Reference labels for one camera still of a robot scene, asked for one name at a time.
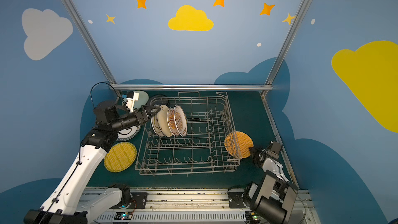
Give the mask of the cream plate floral rim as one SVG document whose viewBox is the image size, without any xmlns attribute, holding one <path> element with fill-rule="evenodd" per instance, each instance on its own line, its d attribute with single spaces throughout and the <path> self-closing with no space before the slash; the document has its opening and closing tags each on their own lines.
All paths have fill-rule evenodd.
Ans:
<svg viewBox="0 0 398 224">
<path fill-rule="evenodd" d="M 167 112 L 169 108 L 166 105 L 160 105 L 160 111 L 157 113 L 157 120 L 161 132 L 165 137 L 170 138 L 173 134 L 169 128 Z"/>
</svg>

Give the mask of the white plate black emblem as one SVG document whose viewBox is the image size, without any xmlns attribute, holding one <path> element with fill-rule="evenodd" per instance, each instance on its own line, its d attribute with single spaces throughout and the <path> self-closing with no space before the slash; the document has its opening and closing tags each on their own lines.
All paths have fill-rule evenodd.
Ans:
<svg viewBox="0 0 398 224">
<path fill-rule="evenodd" d="M 156 134 L 158 137 L 164 137 L 164 134 L 163 134 L 163 132 L 162 132 L 161 129 L 160 129 L 160 126 L 159 126 L 159 123 L 158 123 L 158 120 L 157 120 L 157 116 L 156 116 L 156 115 L 152 117 L 152 119 L 151 119 L 151 125 L 152 125 L 152 128 L 153 128 L 155 134 Z"/>
</svg>

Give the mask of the orange woven plate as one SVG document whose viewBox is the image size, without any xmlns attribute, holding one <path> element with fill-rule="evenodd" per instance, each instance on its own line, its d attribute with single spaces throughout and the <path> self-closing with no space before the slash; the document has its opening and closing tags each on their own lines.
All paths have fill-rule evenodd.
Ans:
<svg viewBox="0 0 398 224">
<path fill-rule="evenodd" d="M 254 143 L 249 135 L 236 131 L 226 136 L 224 146 L 234 158 L 244 159 L 250 157 L 250 149 L 254 147 Z"/>
</svg>

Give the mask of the yellow woven plate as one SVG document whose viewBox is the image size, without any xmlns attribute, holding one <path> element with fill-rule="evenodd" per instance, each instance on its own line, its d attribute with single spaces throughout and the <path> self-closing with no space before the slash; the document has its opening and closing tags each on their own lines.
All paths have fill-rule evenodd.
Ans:
<svg viewBox="0 0 398 224">
<path fill-rule="evenodd" d="M 114 145 L 104 158 L 105 168 L 113 173 L 128 169 L 137 158 L 136 146 L 129 142 Z"/>
</svg>

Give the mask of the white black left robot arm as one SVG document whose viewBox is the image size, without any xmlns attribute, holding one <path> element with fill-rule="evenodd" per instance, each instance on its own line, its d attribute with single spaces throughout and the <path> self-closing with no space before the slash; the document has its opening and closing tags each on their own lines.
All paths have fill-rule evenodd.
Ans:
<svg viewBox="0 0 398 224">
<path fill-rule="evenodd" d="M 109 153 L 118 133 L 130 127 L 144 125 L 160 110 L 159 106 L 143 105 L 131 113 L 119 115 L 115 101 L 101 102 L 93 109 L 95 126 L 79 145 L 73 164 L 50 197 L 38 210 L 27 212 L 25 224 L 90 224 L 113 206 L 128 206 L 132 202 L 125 184 L 114 184 L 82 210 L 78 203 L 98 165 Z"/>
</svg>

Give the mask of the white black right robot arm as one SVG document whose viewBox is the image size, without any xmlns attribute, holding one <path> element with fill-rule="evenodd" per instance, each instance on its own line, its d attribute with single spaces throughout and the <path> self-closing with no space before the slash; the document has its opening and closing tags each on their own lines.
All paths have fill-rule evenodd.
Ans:
<svg viewBox="0 0 398 224">
<path fill-rule="evenodd" d="M 298 188 L 284 174 L 277 161 L 283 146 L 271 142 L 265 149 L 249 148 L 255 166 L 264 171 L 259 184 L 251 182 L 243 193 L 244 204 L 270 224 L 287 224 L 298 195 Z"/>
</svg>

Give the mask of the dark black plate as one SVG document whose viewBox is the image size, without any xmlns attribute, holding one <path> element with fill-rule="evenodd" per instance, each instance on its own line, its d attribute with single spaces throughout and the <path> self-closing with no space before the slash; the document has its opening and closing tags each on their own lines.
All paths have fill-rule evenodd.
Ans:
<svg viewBox="0 0 398 224">
<path fill-rule="evenodd" d="M 154 105 L 170 105 L 169 98 L 164 94 L 156 94 L 149 98 L 146 106 L 154 106 Z"/>
</svg>

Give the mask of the pale green floral plate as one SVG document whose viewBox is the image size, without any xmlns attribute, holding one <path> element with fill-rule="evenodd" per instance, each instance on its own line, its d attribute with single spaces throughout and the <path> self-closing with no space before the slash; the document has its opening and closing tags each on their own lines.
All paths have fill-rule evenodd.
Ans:
<svg viewBox="0 0 398 224">
<path fill-rule="evenodd" d="M 146 105 L 149 101 L 148 93 L 141 90 L 137 90 L 136 93 L 138 93 L 138 101 L 136 102 L 136 104 L 139 106 Z"/>
</svg>

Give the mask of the white plate green text rim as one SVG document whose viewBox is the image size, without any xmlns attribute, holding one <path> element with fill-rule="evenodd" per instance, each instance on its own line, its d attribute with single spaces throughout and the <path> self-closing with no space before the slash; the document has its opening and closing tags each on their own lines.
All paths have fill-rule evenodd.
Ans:
<svg viewBox="0 0 398 224">
<path fill-rule="evenodd" d="M 140 132 L 140 127 L 130 127 L 118 132 L 117 142 L 126 142 L 137 136 Z"/>
</svg>

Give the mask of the right green circuit board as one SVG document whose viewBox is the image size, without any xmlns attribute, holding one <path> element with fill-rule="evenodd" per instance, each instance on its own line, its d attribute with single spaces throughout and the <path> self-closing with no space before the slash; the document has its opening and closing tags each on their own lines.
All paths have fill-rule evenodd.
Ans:
<svg viewBox="0 0 398 224">
<path fill-rule="evenodd" d="M 246 212 L 245 219 L 246 224 L 259 224 L 262 221 L 261 217 L 256 215 L 255 212 Z"/>
</svg>

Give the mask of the green circuit board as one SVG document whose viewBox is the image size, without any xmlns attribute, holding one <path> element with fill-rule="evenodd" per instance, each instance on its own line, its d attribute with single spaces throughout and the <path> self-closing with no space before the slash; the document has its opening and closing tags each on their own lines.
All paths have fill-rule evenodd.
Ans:
<svg viewBox="0 0 398 224">
<path fill-rule="evenodd" d="M 245 219 L 246 224 L 259 224 L 262 221 L 261 217 L 256 215 L 255 212 L 246 212 Z"/>
<path fill-rule="evenodd" d="M 114 215 L 114 220 L 131 220 L 133 217 L 133 212 L 116 212 Z"/>
</svg>

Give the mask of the left green circuit board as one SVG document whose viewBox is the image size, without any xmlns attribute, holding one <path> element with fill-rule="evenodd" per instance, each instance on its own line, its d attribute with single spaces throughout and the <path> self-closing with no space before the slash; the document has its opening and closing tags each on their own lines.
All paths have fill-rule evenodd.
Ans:
<svg viewBox="0 0 398 224">
<path fill-rule="evenodd" d="M 133 212 L 116 212 L 114 215 L 114 220 L 131 220 L 133 217 Z"/>
</svg>

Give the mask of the horizontal aluminium frame bar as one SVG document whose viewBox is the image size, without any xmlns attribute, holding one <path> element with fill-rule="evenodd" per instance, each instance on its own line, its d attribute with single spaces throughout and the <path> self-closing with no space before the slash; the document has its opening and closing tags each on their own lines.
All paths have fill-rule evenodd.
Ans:
<svg viewBox="0 0 398 224">
<path fill-rule="evenodd" d="M 271 85 L 139 85 L 112 84 L 118 90 L 149 91 L 271 91 Z"/>
</svg>

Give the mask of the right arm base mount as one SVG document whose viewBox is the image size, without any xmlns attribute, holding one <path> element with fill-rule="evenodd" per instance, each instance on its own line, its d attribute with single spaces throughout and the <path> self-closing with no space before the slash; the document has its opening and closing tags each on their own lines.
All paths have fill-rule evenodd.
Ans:
<svg viewBox="0 0 398 224">
<path fill-rule="evenodd" d="M 243 195 L 242 191 L 229 191 L 229 208 L 249 208 L 245 203 Z"/>
</svg>

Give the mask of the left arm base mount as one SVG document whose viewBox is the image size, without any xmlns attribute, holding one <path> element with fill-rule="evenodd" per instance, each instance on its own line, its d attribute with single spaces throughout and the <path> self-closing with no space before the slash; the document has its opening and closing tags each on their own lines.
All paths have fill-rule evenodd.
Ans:
<svg viewBox="0 0 398 224">
<path fill-rule="evenodd" d="M 130 203 L 126 205 L 126 209 L 145 209 L 148 194 L 146 192 L 131 192 Z"/>
</svg>

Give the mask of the aluminium rail base frame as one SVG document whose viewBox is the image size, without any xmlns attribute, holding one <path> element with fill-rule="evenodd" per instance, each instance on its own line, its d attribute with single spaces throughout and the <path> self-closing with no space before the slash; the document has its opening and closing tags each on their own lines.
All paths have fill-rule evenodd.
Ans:
<svg viewBox="0 0 398 224">
<path fill-rule="evenodd" d="M 221 189 L 131 188 L 148 194 L 145 209 L 111 207 L 100 214 L 95 224 L 245 224 L 249 208 L 229 208 L 229 191 Z M 114 220 L 116 212 L 133 212 L 131 220 Z"/>
</svg>

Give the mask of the left diagonal aluminium post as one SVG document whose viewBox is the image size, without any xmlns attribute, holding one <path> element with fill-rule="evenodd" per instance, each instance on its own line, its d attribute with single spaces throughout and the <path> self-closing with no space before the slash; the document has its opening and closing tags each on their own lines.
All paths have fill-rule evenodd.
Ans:
<svg viewBox="0 0 398 224">
<path fill-rule="evenodd" d="M 78 12 L 73 0 L 61 0 L 62 4 L 66 8 L 67 12 L 69 13 L 71 19 L 73 20 L 75 26 L 77 27 L 79 33 L 83 37 L 84 41 L 86 42 L 89 50 L 91 51 L 92 55 L 94 56 L 97 64 L 99 65 L 100 69 L 102 70 L 103 74 L 105 75 L 107 81 L 113 86 L 116 85 L 117 82 L 110 71 L 109 66 L 107 65 L 103 55 L 101 54 L 98 46 L 96 45 L 92 35 L 90 34 L 83 18 L 81 17 L 80 13 Z"/>
</svg>

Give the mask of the diagonal aluminium post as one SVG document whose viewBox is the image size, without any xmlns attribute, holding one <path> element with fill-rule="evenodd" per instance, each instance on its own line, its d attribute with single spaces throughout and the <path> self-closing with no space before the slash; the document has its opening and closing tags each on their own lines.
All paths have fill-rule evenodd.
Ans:
<svg viewBox="0 0 398 224">
<path fill-rule="evenodd" d="M 117 82 L 110 71 L 109 66 L 107 65 L 103 55 L 101 54 L 98 46 L 96 45 L 92 35 L 90 34 L 83 18 L 81 17 L 80 13 L 78 12 L 73 0 L 61 0 L 62 4 L 66 8 L 67 12 L 69 13 L 71 19 L 73 20 L 75 26 L 77 27 L 79 33 L 83 37 L 84 41 L 86 42 L 89 50 L 91 51 L 92 55 L 94 56 L 97 64 L 99 65 L 100 69 L 102 70 L 103 74 L 105 75 L 107 81 L 113 86 L 116 85 Z"/>
<path fill-rule="evenodd" d="M 270 73 L 267 77 L 266 83 L 265 83 L 265 85 L 270 86 L 271 89 L 263 90 L 261 92 L 261 97 L 264 100 L 266 98 L 267 93 L 272 90 L 273 82 L 282 66 L 283 61 L 285 60 L 285 58 L 288 54 L 288 51 L 293 43 L 293 40 L 301 26 L 302 21 L 305 18 L 305 15 L 306 15 L 312 1 L 313 0 L 302 0 L 298 7 L 293 24 L 291 24 L 291 26 L 289 28 L 287 36 L 283 42 L 282 48 L 273 64 L 272 68 L 271 68 L 271 71 L 270 71 Z"/>
</svg>

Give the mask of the right diagonal aluminium post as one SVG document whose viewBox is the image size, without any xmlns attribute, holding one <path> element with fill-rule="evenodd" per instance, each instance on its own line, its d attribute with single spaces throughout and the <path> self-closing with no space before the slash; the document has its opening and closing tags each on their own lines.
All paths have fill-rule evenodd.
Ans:
<svg viewBox="0 0 398 224">
<path fill-rule="evenodd" d="M 291 24 L 291 26 L 289 28 L 287 36 L 283 42 L 282 48 L 273 64 L 272 68 L 271 68 L 271 71 L 270 71 L 270 73 L 267 77 L 266 83 L 265 83 L 265 85 L 270 86 L 271 89 L 263 90 L 261 92 L 261 97 L 264 100 L 266 98 L 267 93 L 272 90 L 273 82 L 282 66 L 283 61 L 285 60 L 285 58 L 288 54 L 288 51 L 293 43 L 293 40 L 301 26 L 302 21 L 305 18 L 305 15 L 306 15 L 312 1 L 313 0 L 302 0 L 298 7 L 293 24 Z"/>
</svg>

